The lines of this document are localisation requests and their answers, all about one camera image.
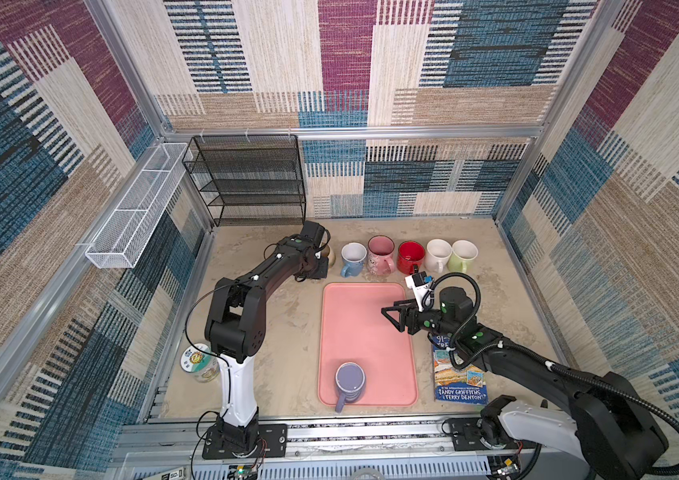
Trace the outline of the red ceramic mug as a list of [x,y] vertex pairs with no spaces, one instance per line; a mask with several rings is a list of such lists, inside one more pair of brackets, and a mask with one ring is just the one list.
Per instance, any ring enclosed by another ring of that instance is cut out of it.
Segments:
[[427,250],[416,241],[409,240],[399,245],[397,250],[397,269],[406,276],[423,270]]

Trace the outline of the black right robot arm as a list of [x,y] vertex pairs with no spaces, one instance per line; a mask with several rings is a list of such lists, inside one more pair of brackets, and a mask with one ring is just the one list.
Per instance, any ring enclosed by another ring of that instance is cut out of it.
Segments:
[[679,475],[679,422],[644,400],[623,376],[579,371],[545,358],[477,320],[481,294],[413,286],[415,298],[381,310],[397,330],[445,338],[458,370],[475,366],[551,402],[533,407],[501,395],[481,410],[475,433],[487,448],[530,441],[583,460],[603,479]]

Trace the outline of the white ceramic mug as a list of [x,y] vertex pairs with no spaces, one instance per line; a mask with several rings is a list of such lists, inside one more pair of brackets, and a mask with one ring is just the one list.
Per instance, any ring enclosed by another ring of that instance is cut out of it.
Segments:
[[447,271],[447,264],[453,254],[451,244],[443,239],[431,239],[427,242],[425,254],[425,271],[431,275],[441,275]]

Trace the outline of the purple ceramic mug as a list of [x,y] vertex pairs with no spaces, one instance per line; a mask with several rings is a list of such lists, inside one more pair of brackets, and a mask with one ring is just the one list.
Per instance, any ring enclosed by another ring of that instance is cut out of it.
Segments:
[[367,385],[365,370],[355,362],[345,362],[337,368],[334,376],[337,400],[335,412],[343,412],[347,404],[361,399]]

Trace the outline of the beige speckled ceramic mug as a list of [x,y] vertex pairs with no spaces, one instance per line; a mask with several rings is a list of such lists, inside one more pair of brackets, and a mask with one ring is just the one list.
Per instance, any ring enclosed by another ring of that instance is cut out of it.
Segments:
[[321,252],[321,258],[327,260],[327,266],[333,267],[336,261],[336,255],[330,245],[327,245]]

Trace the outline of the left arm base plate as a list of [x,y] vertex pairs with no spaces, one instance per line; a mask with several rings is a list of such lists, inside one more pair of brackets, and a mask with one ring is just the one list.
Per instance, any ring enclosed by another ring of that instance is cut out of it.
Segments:
[[204,460],[283,458],[287,439],[285,423],[255,423],[253,427],[219,423],[208,428],[201,457]]

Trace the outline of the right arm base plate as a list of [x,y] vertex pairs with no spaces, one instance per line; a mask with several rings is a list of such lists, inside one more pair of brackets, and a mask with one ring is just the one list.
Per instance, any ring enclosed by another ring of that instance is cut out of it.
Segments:
[[525,451],[537,448],[531,440],[515,440],[498,429],[483,426],[481,416],[449,417],[441,422],[441,433],[453,442],[455,451]]

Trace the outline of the blue ceramic mug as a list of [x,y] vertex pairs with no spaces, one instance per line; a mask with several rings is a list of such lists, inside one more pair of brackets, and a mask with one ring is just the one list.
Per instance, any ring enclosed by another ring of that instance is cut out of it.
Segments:
[[359,242],[345,244],[341,249],[341,276],[343,278],[357,277],[363,271],[365,260],[367,260],[367,248]]

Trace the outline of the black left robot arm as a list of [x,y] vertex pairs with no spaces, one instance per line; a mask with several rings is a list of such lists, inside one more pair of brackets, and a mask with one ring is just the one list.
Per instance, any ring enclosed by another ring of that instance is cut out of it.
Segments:
[[324,279],[327,260],[321,254],[329,241],[325,227],[304,222],[301,232],[276,242],[261,264],[235,279],[222,278],[211,292],[204,337],[222,386],[221,414],[205,441],[211,450],[243,456],[260,445],[253,367],[266,334],[267,300],[289,277]]

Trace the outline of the light green ceramic mug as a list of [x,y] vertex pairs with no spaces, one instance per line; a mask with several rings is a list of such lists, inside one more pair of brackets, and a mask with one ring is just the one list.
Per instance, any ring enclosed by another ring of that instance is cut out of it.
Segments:
[[457,240],[451,245],[451,258],[447,262],[450,272],[467,273],[479,256],[479,248],[469,240]]

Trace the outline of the pink patterned glass mug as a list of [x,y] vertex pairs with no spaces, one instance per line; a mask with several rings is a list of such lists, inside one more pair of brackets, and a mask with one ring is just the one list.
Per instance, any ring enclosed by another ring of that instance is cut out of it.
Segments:
[[367,268],[376,276],[387,276],[397,270],[395,242],[389,236],[377,235],[367,242]]

